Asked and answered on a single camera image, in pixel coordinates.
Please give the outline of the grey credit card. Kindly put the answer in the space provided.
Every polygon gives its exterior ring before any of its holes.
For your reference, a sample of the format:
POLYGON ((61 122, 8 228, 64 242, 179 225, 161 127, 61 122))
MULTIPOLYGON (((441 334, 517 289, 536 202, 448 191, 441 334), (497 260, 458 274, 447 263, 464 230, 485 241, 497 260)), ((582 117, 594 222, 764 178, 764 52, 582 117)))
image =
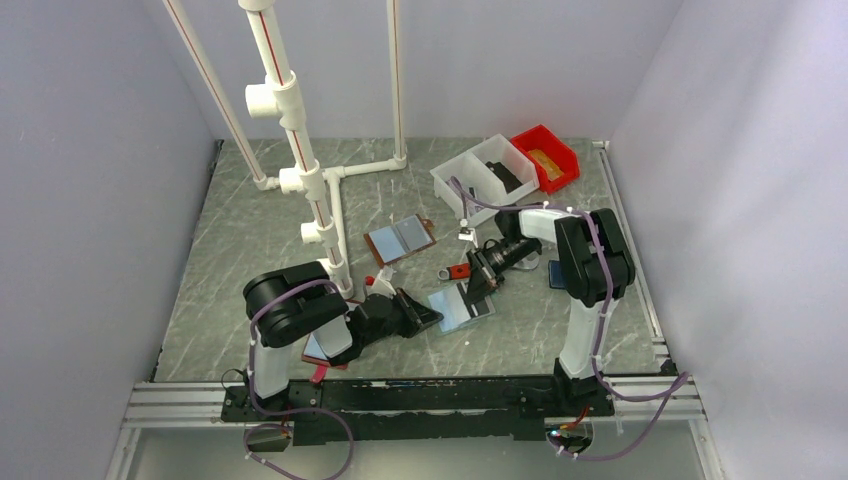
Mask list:
POLYGON ((494 303, 490 296, 485 296, 479 301, 472 301, 469 297, 465 297, 464 303, 471 320, 487 317, 495 312, 494 303))

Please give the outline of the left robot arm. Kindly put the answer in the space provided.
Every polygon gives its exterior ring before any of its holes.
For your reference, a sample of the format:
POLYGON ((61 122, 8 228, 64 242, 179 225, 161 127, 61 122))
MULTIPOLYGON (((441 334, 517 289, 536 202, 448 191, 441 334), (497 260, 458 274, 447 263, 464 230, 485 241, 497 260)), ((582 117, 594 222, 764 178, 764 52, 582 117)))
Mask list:
POLYGON ((259 275, 243 297, 251 335, 247 404, 264 420, 286 409, 291 350, 300 339, 313 336, 331 365, 346 365, 378 341, 410 339, 444 319, 403 289, 351 306, 319 261, 259 275))

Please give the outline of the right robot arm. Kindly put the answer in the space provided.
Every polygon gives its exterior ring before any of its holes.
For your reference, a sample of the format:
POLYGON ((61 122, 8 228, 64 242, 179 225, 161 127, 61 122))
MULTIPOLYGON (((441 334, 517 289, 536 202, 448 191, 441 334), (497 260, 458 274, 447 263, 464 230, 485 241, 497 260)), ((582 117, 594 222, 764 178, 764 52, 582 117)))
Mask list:
POLYGON ((508 268, 541 252, 544 243, 556 248, 570 307, 550 392, 557 411, 574 415, 602 389, 600 356, 610 319, 635 280, 617 217, 608 208, 563 211, 534 204, 500 207, 494 220, 502 238, 467 254, 465 297, 470 303, 485 299, 505 281, 508 268))

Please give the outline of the navy blue card holder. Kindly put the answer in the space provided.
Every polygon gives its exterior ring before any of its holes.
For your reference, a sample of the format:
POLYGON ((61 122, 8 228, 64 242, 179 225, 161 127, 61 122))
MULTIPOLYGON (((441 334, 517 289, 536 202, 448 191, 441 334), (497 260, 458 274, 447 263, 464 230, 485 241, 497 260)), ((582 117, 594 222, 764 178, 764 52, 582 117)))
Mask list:
POLYGON ((548 285, 551 289, 565 290, 566 281, 558 260, 548 262, 548 285))

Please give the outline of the brown card holder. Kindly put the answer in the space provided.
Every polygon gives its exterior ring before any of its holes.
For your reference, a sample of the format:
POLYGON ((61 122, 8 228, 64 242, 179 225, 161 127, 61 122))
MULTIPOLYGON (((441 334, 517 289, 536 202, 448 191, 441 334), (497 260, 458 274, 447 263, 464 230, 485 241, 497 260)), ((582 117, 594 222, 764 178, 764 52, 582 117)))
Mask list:
POLYGON ((436 244, 430 219, 412 215, 363 235, 379 268, 396 263, 436 244))

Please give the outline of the red card holder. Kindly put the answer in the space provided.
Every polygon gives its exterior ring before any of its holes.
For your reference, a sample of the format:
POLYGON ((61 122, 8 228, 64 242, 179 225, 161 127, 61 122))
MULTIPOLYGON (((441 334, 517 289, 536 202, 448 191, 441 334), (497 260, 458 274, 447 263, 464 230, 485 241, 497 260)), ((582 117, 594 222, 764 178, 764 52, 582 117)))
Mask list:
POLYGON ((346 370, 348 368, 347 364, 332 365, 329 362, 328 357, 324 354, 318 341, 312 334, 306 337, 306 343, 301 353, 301 360, 308 364, 323 366, 327 368, 334 368, 339 370, 346 370))

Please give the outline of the grey parts in bin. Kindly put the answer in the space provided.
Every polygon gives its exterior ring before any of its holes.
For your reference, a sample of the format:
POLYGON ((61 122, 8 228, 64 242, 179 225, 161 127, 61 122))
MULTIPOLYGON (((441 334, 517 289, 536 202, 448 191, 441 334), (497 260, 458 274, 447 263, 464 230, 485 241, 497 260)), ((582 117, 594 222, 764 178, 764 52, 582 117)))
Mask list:
POLYGON ((473 187, 465 187, 456 177, 451 177, 447 184, 457 194, 458 198, 462 202, 461 209, 463 218, 470 218, 472 215, 484 209, 476 195, 476 190, 473 187))

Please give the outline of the white divided bin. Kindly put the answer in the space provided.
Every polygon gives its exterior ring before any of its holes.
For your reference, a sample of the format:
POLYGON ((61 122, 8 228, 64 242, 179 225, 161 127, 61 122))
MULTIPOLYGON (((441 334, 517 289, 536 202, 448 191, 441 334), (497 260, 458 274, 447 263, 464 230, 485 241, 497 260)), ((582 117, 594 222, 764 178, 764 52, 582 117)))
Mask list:
POLYGON ((430 170, 436 197, 442 199, 454 212, 457 219, 466 219, 471 227, 477 227, 492 218, 496 211, 483 210, 470 218, 462 217, 462 202, 448 186, 451 177, 456 177, 465 187, 473 187, 478 199, 492 205, 510 205, 539 189, 539 181, 533 163, 503 135, 494 135, 465 150, 457 156, 430 170), (522 186, 510 194, 501 181, 486 167, 486 162, 501 162, 522 182, 522 186))

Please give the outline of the black part in bin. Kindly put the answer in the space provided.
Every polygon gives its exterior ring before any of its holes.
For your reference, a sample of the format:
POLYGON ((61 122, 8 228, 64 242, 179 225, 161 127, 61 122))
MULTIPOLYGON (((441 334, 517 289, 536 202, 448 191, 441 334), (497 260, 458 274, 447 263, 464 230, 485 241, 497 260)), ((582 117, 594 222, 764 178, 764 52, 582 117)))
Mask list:
POLYGON ((486 162, 485 165, 501 181, 507 194, 522 186, 521 180, 503 163, 486 162))

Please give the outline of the yellow item in red bin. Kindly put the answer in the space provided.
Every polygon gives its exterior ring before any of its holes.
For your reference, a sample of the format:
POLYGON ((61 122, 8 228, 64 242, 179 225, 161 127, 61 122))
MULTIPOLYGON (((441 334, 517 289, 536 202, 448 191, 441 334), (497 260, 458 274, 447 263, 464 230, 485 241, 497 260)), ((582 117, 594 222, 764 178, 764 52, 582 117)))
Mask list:
POLYGON ((533 149, 529 151, 529 154, 533 161, 544 170, 544 176, 548 181, 557 180, 563 175, 561 168, 543 150, 533 149))

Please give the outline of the red plastic bin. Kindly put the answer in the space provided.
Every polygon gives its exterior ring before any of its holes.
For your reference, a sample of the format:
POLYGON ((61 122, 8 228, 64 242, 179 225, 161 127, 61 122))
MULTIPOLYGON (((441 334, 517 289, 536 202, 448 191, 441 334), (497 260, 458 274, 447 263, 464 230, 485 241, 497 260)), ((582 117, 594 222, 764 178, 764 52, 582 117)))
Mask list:
POLYGON ((552 195, 580 176, 577 154, 545 125, 536 125, 510 139, 534 165, 539 190, 552 195))

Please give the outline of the red handled adjustable wrench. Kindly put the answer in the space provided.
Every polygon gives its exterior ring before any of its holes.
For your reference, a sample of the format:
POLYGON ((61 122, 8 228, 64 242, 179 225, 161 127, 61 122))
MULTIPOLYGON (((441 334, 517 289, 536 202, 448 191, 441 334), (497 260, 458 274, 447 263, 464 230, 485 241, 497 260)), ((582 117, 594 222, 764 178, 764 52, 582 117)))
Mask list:
MULTIPOLYGON (((532 254, 525 259, 519 260, 516 264, 511 266, 511 269, 518 271, 532 271, 538 267, 539 263, 540 256, 532 254)), ((470 264, 462 263, 440 269, 437 272, 437 278, 440 281, 463 280, 468 279, 470 277, 470 273, 470 264)))

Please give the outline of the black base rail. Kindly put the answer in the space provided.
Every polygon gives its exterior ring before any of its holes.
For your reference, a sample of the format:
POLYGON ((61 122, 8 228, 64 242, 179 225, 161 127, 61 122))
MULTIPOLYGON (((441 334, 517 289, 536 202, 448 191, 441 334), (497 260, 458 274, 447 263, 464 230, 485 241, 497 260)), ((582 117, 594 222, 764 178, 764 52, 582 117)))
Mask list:
POLYGON ((226 388, 225 423, 286 422, 297 446, 328 442, 510 437, 539 441, 558 422, 614 415, 603 390, 576 397, 551 375, 292 380, 254 409, 245 386, 226 388))

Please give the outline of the white pvc pipe frame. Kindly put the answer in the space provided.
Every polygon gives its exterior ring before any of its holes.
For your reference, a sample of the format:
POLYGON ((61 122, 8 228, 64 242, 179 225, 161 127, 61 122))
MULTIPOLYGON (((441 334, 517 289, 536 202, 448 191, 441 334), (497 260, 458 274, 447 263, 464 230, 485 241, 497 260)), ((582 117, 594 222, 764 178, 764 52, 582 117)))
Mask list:
POLYGON ((271 1, 242 1, 239 6, 248 20, 265 78, 245 88, 245 103, 253 118, 277 120, 294 156, 294 164, 283 168, 277 176, 265 173, 249 144, 237 114, 229 101, 213 64, 196 34, 188 14, 179 1, 163 4, 190 58, 210 93, 221 117, 232 135, 253 180, 261 191, 277 190, 283 194, 301 193, 313 214, 310 222, 300 227, 304 243, 323 247, 322 264, 341 295, 351 299, 356 285, 350 272, 344 213, 340 193, 343 179, 379 172, 399 171, 408 164, 402 107, 402 76, 398 2, 386 4, 388 45, 392 91, 394 147, 391 158, 350 167, 324 168, 317 160, 307 131, 306 108, 297 74, 291 69, 281 30, 271 1))

